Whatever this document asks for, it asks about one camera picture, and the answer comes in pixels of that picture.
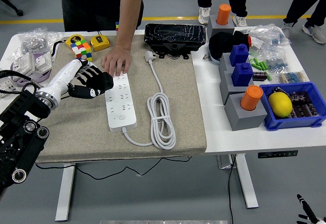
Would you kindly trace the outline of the person's left hand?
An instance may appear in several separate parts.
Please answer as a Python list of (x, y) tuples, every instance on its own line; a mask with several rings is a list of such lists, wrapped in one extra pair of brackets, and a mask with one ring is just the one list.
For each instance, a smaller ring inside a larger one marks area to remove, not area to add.
[(101, 61), (104, 71), (109, 75), (119, 76), (121, 73), (128, 72), (131, 63), (131, 47), (124, 45), (116, 45), (112, 50), (108, 51)]

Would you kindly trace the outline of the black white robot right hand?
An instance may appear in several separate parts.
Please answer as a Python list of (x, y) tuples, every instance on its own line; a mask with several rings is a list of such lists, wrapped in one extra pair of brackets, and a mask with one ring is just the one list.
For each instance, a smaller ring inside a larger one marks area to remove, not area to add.
[(303, 219), (303, 221), (298, 220), (296, 223), (325, 223), (325, 217), (317, 217), (305, 199), (300, 194), (297, 194), (296, 196), (305, 212), (305, 214), (298, 215), (298, 217)]

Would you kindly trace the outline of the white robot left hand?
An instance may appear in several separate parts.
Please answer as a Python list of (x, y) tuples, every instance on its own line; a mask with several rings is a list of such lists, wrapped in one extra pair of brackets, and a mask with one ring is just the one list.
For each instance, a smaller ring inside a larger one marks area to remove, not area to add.
[(46, 87), (36, 92), (37, 97), (49, 99), (53, 106), (60, 103), (61, 96), (68, 91), (68, 84), (77, 76), (82, 68), (97, 68), (87, 60), (74, 59), (66, 64)]

